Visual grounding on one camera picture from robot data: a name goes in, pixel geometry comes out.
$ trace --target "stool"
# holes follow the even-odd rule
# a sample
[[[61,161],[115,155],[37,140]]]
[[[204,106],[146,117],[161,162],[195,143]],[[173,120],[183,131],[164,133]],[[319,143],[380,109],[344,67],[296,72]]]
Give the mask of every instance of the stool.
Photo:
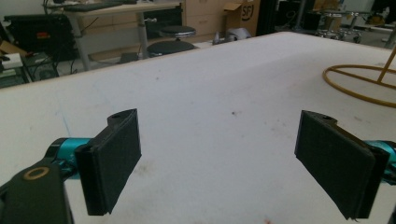
[[[175,37],[174,41],[160,41],[148,46],[148,54],[150,57],[158,57],[166,54],[178,53],[194,49],[191,43],[181,41],[180,38],[195,35],[194,28],[189,26],[167,26],[160,30],[159,34],[163,37]]]
[[[341,21],[341,19],[347,13],[336,10],[324,10],[321,11],[320,14],[326,18],[327,24],[325,24],[324,29],[317,29],[315,35],[320,37],[329,37],[330,39],[336,39],[336,40],[340,39],[340,33],[338,27],[339,24],[336,23],[337,21]]]
[[[349,16],[353,17],[348,29],[340,29],[340,39],[344,40],[347,35],[354,35],[353,41],[359,44],[361,42],[361,31],[355,30],[356,21],[359,16],[370,15],[371,12],[354,12],[350,11]]]

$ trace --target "drawer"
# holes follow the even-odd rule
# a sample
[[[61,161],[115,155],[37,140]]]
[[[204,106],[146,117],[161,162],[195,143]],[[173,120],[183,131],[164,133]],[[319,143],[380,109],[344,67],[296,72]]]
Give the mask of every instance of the drawer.
[[[222,17],[218,15],[187,17],[186,24],[195,28],[197,35],[214,34],[224,29],[222,27]]]
[[[114,16],[103,16],[103,17],[88,17],[79,20],[79,27],[81,29],[106,27],[110,25],[124,24],[130,22],[137,22],[136,14],[125,14],[125,15],[114,15]]]
[[[218,1],[215,0],[187,0],[185,4],[188,17],[218,13]]]
[[[109,26],[103,26],[103,27],[93,27],[93,28],[87,28],[84,30],[82,33],[84,35],[97,35],[97,34],[102,34],[102,33],[110,33],[114,32],[117,30],[123,30],[123,29],[132,29],[137,27],[137,22],[129,22],[129,23],[123,23],[123,24],[117,24],[117,25],[109,25]]]

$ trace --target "table leg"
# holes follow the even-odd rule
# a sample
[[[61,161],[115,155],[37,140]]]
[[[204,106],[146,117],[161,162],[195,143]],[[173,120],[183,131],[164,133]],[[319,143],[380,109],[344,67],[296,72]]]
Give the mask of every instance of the table leg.
[[[350,26],[349,26],[349,32],[353,32],[353,29],[355,29],[355,25],[356,25],[356,21],[358,20],[358,16],[353,16],[353,19],[352,19],[352,23],[350,23]]]
[[[305,5],[306,5],[306,0],[302,0],[300,2],[300,8],[298,10],[298,14],[297,14],[297,22],[296,25],[294,27],[295,30],[301,30],[301,22],[303,19],[303,15],[304,15],[304,10],[305,10]]]
[[[89,71],[89,70],[91,70],[90,58],[88,57],[88,53],[84,49],[84,45],[81,43],[82,33],[79,30],[77,18],[68,17],[68,19],[70,21],[70,25],[73,28],[73,33],[74,33],[76,45],[78,48],[78,54],[82,61],[82,64],[84,65],[84,70]]]
[[[145,24],[145,16],[143,12],[138,12],[137,18],[139,19],[139,27],[138,27],[138,33],[139,33],[139,39],[140,39],[140,44],[142,46],[142,55],[143,59],[147,59],[149,57],[148,54],[148,36],[146,33],[146,24]]]
[[[389,35],[388,41],[385,44],[385,48],[392,49],[395,39],[396,39],[396,26],[395,26],[395,28],[393,28],[392,33]]]

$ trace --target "white table surface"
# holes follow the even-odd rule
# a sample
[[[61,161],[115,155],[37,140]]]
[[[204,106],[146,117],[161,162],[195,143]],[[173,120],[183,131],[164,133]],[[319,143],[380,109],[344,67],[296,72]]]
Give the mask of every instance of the white table surface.
[[[339,63],[390,54],[281,33],[0,90],[0,183],[59,137],[93,137],[138,109],[143,157],[112,215],[89,217],[65,182],[77,224],[354,223],[295,158],[301,110],[338,119],[360,139],[396,141],[396,110],[327,85]],[[388,223],[396,188],[381,184],[369,219]]]

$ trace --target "floor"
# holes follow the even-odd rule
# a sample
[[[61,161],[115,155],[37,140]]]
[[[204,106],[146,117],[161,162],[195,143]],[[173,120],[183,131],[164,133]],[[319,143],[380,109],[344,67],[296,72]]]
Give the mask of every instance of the floor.
[[[347,42],[354,42],[353,40],[353,35],[347,36],[345,41]],[[389,31],[388,32],[383,32],[383,31],[373,31],[370,29],[367,29],[365,31],[361,31],[361,42],[360,44],[362,45],[367,45],[367,46],[373,46],[373,47],[378,47],[378,48],[384,48],[386,42],[384,41],[389,37]],[[196,46],[198,48],[207,48],[211,46],[211,41],[207,41],[204,43],[197,43]],[[120,61],[120,58],[112,59],[112,60],[107,60],[103,62],[93,62],[92,63],[92,68],[97,69],[101,67],[107,67],[111,65],[118,64]],[[58,65],[58,72],[60,76],[67,76],[70,74],[75,74],[84,71],[83,65],[81,60],[77,59],[69,62],[61,62]]]

